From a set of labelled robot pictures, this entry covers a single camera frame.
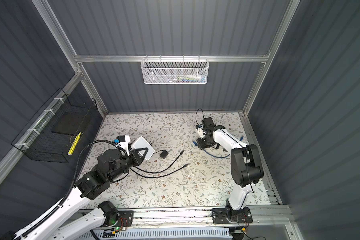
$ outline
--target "floral tablecloth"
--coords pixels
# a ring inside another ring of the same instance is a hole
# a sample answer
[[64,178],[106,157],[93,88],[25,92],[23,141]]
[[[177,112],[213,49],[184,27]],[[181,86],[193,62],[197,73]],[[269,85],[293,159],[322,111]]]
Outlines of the floral tablecloth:
[[[216,125],[222,124],[235,137],[248,143],[241,125],[238,113],[204,113],[205,117],[212,117]],[[111,184],[110,188],[99,195],[84,208],[94,208],[103,201],[110,200],[117,208],[143,208],[143,207],[193,207],[225,205],[235,184],[230,173],[230,157],[219,159],[211,157],[194,146],[198,135],[195,129],[194,113],[177,114],[119,114],[107,115],[96,139],[113,141],[118,135],[130,135],[131,140],[139,136],[145,137],[155,151],[165,149],[169,155],[162,159],[154,154],[148,161],[139,167],[151,172],[163,170],[169,166],[179,155],[184,153],[177,162],[162,175],[182,167],[186,168],[158,179],[139,177],[132,171],[118,183]],[[80,177],[90,171],[97,163],[97,156],[109,144],[95,144],[87,158]],[[215,156],[226,156],[229,153],[219,149],[208,148],[209,153]],[[250,194],[248,205],[270,204],[268,196],[260,180],[253,185],[254,194]]]

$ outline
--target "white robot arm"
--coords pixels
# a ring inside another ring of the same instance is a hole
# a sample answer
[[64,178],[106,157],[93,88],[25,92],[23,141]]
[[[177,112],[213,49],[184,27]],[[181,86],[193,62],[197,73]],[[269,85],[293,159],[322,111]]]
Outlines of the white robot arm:
[[86,146],[82,152],[96,142],[107,142],[115,148],[108,149],[98,156],[97,164],[92,170],[77,180],[72,190],[58,203],[16,233],[5,233],[0,240],[69,240],[103,224],[107,227],[113,227],[115,231],[120,230],[119,226],[122,226],[122,219],[110,201],[102,202],[98,208],[82,218],[60,227],[81,207],[108,189],[110,183],[119,181],[115,179],[120,175],[128,173],[131,167],[139,166],[148,152],[147,147],[129,148],[129,136],[118,136],[114,142],[94,141]]
[[257,183],[264,175],[258,148],[254,144],[240,142],[224,126],[216,126],[212,118],[204,118],[196,129],[200,135],[197,139],[200,149],[220,144],[231,152],[231,175],[237,185],[227,199],[225,213],[227,219],[237,219],[244,212],[248,194],[253,192],[251,184]]

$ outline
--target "gray corrugated wall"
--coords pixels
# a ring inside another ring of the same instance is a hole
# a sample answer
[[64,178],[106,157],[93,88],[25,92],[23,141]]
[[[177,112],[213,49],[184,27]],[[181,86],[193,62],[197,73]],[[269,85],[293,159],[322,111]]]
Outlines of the gray corrugated wall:
[[[78,55],[263,55],[288,0],[49,1]],[[146,85],[138,63],[85,63],[109,112],[240,110],[261,63],[211,63],[207,84]]]
[[207,84],[145,84],[139,63],[84,63],[109,112],[242,110],[261,63],[210,63]]
[[49,3],[78,55],[261,55],[288,0]]
[[0,161],[74,71],[29,1],[0,1]]
[[[77,85],[72,95],[89,97],[82,84]],[[19,160],[0,185],[0,236],[25,227],[66,194],[79,151],[95,139],[101,122],[102,117],[96,111],[67,164],[32,161],[26,156]]]
[[[73,75],[31,0],[0,1],[0,161],[17,133]],[[87,96],[81,84],[72,94]],[[82,144],[94,139],[101,120],[98,114]],[[0,185],[0,236],[24,227],[64,195],[74,166],[22,157]]]
[[360,0],[300,3],[249,118],[305,239],[360,239]]

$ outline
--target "wire mesh basket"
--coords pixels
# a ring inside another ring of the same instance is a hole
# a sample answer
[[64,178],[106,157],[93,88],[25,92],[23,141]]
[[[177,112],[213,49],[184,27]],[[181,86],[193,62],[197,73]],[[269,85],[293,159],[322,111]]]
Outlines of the wire mesh basket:
[[97,111],[96,100],[64,94],[33,129],[27,129],[28,137],[12,146],[35,161],[68,163],[72,144],[80,141],[81,135]]
[[208,68],[208,59],[179,62],[141,60],[146,84],[206,84]]

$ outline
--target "yellow marker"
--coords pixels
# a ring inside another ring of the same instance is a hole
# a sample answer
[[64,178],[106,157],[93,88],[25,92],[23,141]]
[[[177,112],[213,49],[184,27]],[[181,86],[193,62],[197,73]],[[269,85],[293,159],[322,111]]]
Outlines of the yellow marker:
[[77,145],[80,137],[81,137],[81,132],[79,132],[79,134],[78,134],[78,135],[76,136],[76,138],[75,138],[75,141],[73,141],[72,146],[71,146],[71,148],[70,148],[69,151],[68,151],[68,156],[71,156],[71,155],[72,155],[72,153],[73,153],[73,151],[75,150],[75,147],[76,147],[76,145]]

